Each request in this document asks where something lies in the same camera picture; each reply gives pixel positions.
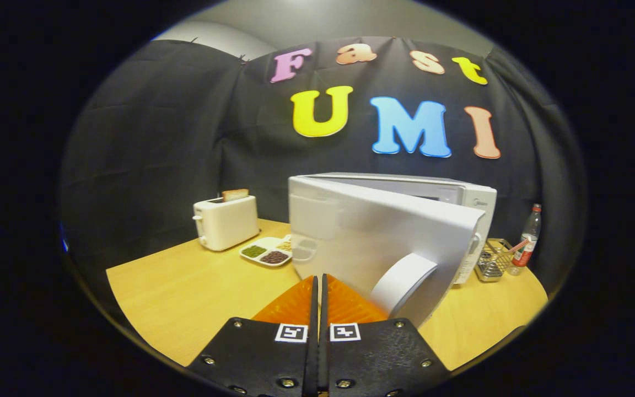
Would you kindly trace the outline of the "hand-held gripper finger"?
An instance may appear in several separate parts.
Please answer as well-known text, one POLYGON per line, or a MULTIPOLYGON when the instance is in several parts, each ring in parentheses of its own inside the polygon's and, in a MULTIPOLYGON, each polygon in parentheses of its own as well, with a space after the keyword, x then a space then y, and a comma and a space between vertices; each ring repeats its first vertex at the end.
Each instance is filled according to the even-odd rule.
POLYGON ((310 276, 254 318, 227 319, 187 370, 228 394, 315 396, 318 286, 310 276))
POLYGON ((451 377, 416 327, 322 276, 320 389, 330 396, 416 396, 451 377))

